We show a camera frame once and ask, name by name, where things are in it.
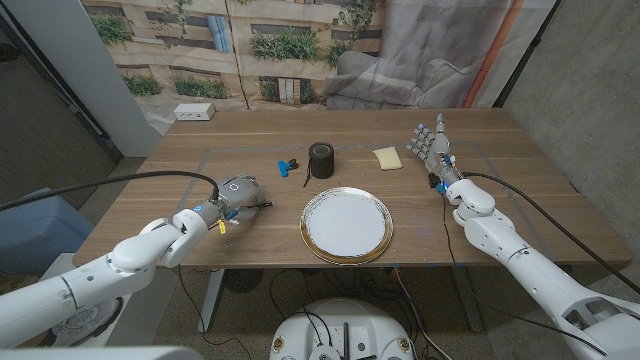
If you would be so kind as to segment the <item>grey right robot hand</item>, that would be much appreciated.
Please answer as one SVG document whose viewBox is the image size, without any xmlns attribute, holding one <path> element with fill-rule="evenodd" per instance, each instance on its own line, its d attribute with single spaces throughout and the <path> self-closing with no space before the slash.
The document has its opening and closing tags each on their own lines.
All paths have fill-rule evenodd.
<svg viewBox="0 0 640 360">
<path fill-rule="evenodd" d="M 443 114 L 437 115 L 434 131 L 419 125 L 413 133 L 415 137 L 410 140 L 406 148 L 423 161 L 429 174 L 430 187 L 444 193 L 449 186 L 461 179 L 461 175 L 455 169 L 450 142 L 445 134 Z"/>
</svg>

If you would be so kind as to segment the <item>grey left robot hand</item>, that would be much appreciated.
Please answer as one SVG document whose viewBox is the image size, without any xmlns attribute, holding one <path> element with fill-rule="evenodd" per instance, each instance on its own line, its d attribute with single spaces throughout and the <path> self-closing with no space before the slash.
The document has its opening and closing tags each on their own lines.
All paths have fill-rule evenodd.
<svg viewBox="0 0 640 360">
<path fill-rule="evenodd" d="M 254 217 L 270 205 L 256 178 L 248 174 L 229 176 L 218 184 L 218 199 L 226 206 L 225 217 L 234 224 Z"/>
</svg>

